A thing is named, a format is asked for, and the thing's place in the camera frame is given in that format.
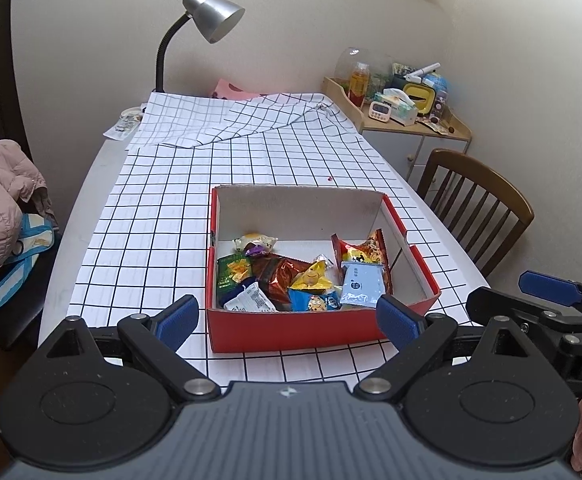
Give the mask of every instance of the desk lamp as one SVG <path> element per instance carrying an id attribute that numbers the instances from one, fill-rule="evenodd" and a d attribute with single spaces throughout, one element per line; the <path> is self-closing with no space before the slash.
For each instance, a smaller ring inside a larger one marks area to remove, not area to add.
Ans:
<path id="1" fill-rule="evenodd" d="M 197 29 L 209 43 L 217 43 L 226 36 L 244 14 L 244 9 L 227 0 L 182 0 L 186 9 L 162 38 L 155 65 L 155 92 L 164 93 L 164 55 L 168 42 L 188 20 L 193 18 Z"/>

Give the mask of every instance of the black circular disc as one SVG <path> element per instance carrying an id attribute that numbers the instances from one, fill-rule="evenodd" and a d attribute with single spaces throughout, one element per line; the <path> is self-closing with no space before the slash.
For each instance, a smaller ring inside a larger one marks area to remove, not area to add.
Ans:
<path id="1" fill-rule="evenodd" d="M 415 382 L 404 413 L 424 441 L 463 462 L 518 467 L 555 457 L 578 423 L 573 395 L 564 382 L 547 395 L 552 385 L 520 368 L 440 368 Z"/>
<path id="2" fill-rule="evenodd" d="M 13 456 L 43 468 L 95 468 L 132 456 L 165 427 L 170 400 L 152 377 L 104 361 L 67 374 L 62 361 L 5 392 L 0 433 Z"/>

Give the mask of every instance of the green snack package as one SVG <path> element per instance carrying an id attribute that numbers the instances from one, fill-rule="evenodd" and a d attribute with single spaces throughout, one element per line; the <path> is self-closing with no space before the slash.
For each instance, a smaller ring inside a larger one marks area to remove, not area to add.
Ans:
<path id="1" fill-rule="evenodd" d="M 218 295 L 231 290 L 239 282 L 253 276 L 250 261 L 243 254 L 229 254 L 217 261 Z"/>

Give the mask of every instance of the yellow snack package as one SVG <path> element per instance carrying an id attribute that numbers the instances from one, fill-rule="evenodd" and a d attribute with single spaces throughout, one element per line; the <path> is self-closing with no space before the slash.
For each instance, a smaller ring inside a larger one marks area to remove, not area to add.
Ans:
<path id="1" fill-rule="evenodd" d="M 333 282 L 324 276 L 326 270 L 326 261 L 317 261 L 303 273 L 298 274 L 290 288 L 293 290 L 326 290 L 331 288 Z"/>

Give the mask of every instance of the red box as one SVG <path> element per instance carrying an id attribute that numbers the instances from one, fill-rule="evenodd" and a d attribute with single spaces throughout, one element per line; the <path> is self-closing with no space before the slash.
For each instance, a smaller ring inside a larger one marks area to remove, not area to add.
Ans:
<path id="1" fill-rule="evenodd" d="M 310 262 L 334 261 L 330 240 L 362 243 L 382 229 L 393 295 L 418 314 L 436 302 L 440 289 L 388 197 L 363 189 L 301 186 L 218 186 L 211 196 L 205 307 L 214 352 L 263 352 L 336 346 L 384 338 L 375 309 L 331 312 L 231 312 L 216 307 L 216 261 L 234 251 L 245 233 L 275 236 L 274 252 Z"/>

